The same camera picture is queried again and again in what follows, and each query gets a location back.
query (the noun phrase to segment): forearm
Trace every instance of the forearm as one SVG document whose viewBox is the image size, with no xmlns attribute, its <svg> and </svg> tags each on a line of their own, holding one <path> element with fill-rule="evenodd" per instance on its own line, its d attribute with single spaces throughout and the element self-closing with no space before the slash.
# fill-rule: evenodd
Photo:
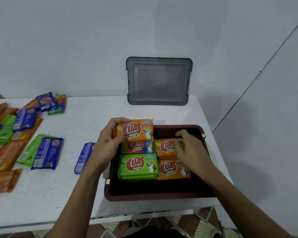
<svg viewBox="0 0 298 238">
<path fill-rule="evenodd" d="M 217 168 L 204 180 L 243 237 L 291 237 L 231 184 Z"/>
<path fill-rule="evenodd" d="M 100 175 L 101 172 L 97 170 L 83 170 L 67 204 L 46 238 L 86 236 Z"/>
</svg>

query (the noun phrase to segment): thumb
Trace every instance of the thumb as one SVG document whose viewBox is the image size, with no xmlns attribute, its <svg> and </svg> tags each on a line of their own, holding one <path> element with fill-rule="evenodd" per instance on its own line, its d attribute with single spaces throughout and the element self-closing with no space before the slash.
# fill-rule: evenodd
<svg viewBox="0 0 298 238">
<path fill-rule="evenodd" d="M 116 138 L 112 139 L 110 141 L 115 147 L 118 147 L 119 144 L 125 142 L 125 136 L 123 135 L 118 135 Z"/>
<path fill-rule="evenodd" d="M 178 140 L 175 141 L 174 149 L 180 159 L 184 157 L 184 150 L 181 148 L 181 145 L 182 143 L 180 143 Z"/>
</svg>

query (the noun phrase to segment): gray plastic lid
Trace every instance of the gray plastic lid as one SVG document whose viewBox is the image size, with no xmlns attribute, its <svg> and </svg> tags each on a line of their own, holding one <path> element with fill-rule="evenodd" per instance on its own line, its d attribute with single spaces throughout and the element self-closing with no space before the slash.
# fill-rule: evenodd
<svg viewBox="0 0 298 238">
<path fill-rule="evenodd" d="M 126 69 L 130 104 L 187 104 L 191 59 L 129 57 Z"/>
</svg>

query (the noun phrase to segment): hand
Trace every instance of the hand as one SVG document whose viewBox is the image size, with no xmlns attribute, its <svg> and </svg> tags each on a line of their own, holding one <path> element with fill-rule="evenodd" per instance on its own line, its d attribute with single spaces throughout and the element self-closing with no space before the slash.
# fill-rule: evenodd
<svg viewBox="0 0 298 238">
<path fill-rule="evenodd" d="M 178 131 L 175 134 L 177 137 L 182 136 L 184 143 L 184 150 L 181 148 L 180 142 L 175 142 L 175 152 L 178 159 L 189 170 L 198 175 L 205 182 L 218 169 L 210 159 L 202 141 L 190 135 L 185 129 Z"/>
<path fill-rule="evenodd" d="M 106 127 L 100 132 L 94 150 L 86 164 L 88 169 L 103 173 L 107 168 L 109 162 L 113 159 L 117 152 L 119 144 L 125 142 L 125 137 L 119 135 L 116 138 L 113 136 L 113 128 L 119 123 L 128 123 L 130 119 L 127 118 L 112 118 Z"/>
</svg>

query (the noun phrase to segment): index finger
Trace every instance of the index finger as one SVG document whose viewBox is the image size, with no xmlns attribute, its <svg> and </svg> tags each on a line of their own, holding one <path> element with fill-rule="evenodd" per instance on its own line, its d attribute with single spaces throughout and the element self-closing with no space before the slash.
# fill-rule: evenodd
<svg viewBox="0 0 298 238">
<path fill-rule="evenodd" d="M 191 135 L 185 129 L 181 129 L 180 131 L 176 132 L 175 136 L 177 137 L 182 136 L 184 142 L 189 138 L 191 138 Z"/>
<path fill-rule="evenodd" d="M 124 118 L 124 117 L 120 117 L 120 118 L 112 118 L 108 124 L 106 125 L 105 128 L 109 128 L 109 129 L 113 129 L 116 124 L 119 124 L 119 123 L 128 123 L 130 122 L 130 119 L 127 119 L 127 118 Z"/>
</svg>

